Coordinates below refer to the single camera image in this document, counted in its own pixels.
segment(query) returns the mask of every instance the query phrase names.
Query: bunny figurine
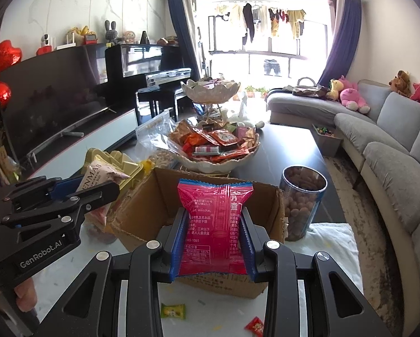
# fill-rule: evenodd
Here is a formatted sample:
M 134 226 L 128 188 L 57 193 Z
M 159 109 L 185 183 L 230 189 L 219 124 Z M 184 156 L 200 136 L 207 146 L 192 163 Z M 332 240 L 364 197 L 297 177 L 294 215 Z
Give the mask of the bunny figurine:
M 110 30 L 110 22 L 105 20 L 105 39 L 107 43 L 112 43 L 112 45 L 117 44 L 118 32 L 116 31 L 116 21 L 112 21 L 112 30 Z

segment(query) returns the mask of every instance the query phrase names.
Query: navy blue curtain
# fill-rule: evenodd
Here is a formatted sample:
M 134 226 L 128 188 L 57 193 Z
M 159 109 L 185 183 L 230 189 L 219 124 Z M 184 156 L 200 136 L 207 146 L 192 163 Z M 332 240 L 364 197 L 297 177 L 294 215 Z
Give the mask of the navy blue curtain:
M 330 80 L 346 76 L 351 67 L 361 30 L 361 0 L 346 0 L 338 34 L 333 41 L 319 84 L 330 87 Z
M 168 0 L 169 12 L 171 14 L 172 25 L 176 31 L 180 52 L 182 53 L 185 67 L 191 68 L 191 79 L 197 81 L 198 66 L 195 59 L 193 44 L 191 42 L 190 31 L 185 18 L 185 8 L 183 0 Z

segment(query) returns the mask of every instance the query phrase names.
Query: coffee table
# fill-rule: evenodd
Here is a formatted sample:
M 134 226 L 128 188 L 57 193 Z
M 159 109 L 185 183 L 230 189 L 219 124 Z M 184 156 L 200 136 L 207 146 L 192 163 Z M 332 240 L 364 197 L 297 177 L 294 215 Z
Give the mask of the coffee table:
M 296 164 L 311 167 L 322 173 L 328 181 L 313 222 L 345 223 L 335 186 L 312 133 L 308 129 L 274 124 L 266 124 L 257 133 L 261 143 L 257 153 L 245 165 L 233 170 L 230 176 L 279 186 L 285 167 Z

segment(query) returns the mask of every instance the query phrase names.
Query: gray sofa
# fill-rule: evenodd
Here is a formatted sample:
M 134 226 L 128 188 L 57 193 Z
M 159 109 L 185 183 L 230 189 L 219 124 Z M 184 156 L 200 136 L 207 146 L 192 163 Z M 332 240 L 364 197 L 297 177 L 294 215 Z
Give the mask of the gray sofa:
M 360 82 L 359 91 L 371 106 L 369 116 L 339 110 L 336 103 L 296 107 L 289 97 L 268 98 L 271 122 L 308 127 L 335 126 L 335 134 L 361 173 L 386 224 L 399 263 L 406 337 L 420 322 L 420 103 L 389 87 Z M 293 101 L 278 108 L 279 102 Z

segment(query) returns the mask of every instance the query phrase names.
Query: red heart balloon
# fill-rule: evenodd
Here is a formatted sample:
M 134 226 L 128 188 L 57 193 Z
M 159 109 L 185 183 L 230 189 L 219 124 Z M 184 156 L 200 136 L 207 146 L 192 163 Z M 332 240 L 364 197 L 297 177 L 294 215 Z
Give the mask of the red heart balloon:
M 21 59 L 21 49 L 12 47 L 11 41 L 7 39 L 0 43 L 0 73 L 15 63 L 21 62 Z
M 12 91 L 10 87 L 8 87 L 8 85 L 4 82 L 0 82 L 0 103 L 2 108 L 4 108 L 7 105 L 11 96 Z

